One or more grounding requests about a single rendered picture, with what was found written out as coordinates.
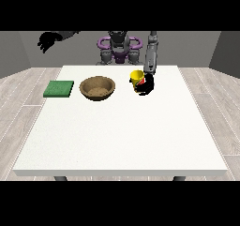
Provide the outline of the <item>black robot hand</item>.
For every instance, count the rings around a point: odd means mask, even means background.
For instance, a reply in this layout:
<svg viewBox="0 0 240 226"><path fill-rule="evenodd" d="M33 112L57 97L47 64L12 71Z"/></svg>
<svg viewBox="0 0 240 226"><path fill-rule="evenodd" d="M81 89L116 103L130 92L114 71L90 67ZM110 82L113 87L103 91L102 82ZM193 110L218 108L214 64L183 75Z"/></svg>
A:
<svg viewBox="0 0 240 226"><path fill-rule="evenodd" d="M138 84L135 87L135 91L140 95L140 96L146 96L148 95L151 91L154 90L154 76L152 74L145 74L144 75L144 83L143 84Z"/></svg>
<svg viewBox="0 0 240 226"><path fill-rule="evenodd" d="M37 45L42 50L42 52L45 53L51 48L55 41L61 41L62 39L63 37L58 33L44 32L39 37L39 42Z"/></svg>

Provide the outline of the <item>yellow cup with melon print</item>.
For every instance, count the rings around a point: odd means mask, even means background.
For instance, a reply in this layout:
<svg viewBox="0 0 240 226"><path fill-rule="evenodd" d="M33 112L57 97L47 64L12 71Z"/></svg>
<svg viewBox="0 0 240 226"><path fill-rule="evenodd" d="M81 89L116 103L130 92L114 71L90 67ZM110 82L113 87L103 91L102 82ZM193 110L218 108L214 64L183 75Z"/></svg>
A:
<svg viewBox="0 0 240 226"><path fill-rule="evenodd" d="M144 83L144 72L142 70L133 70L129 74L129 81L132 83L134 91L137 91L137 85Z"/></svg>

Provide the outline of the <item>green square pad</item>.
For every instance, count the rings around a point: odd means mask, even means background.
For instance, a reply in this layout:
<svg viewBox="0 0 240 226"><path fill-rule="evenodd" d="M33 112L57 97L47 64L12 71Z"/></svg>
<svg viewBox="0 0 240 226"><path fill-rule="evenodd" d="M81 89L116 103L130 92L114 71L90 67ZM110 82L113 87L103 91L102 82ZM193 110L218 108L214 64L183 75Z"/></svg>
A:
<svg viewBox="0 0 240 226"><path fill-rule="evenodd" d="M43 97L68 98L73 85L73 81L50 81L43 93Z"/></svg>

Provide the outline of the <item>brown wooden bowl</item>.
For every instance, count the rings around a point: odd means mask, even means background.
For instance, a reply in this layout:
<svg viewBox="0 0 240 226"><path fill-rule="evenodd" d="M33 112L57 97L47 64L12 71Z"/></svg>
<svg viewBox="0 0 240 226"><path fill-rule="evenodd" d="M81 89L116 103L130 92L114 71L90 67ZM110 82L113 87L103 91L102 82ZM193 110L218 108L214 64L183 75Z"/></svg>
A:
<svg viewBox="0 0 240 226"><path fill-rule="evenodd" d="M113 93L115 82L108 77L95 76L82 81L79 88L86 98L101 101L107 99Z"/></svg>

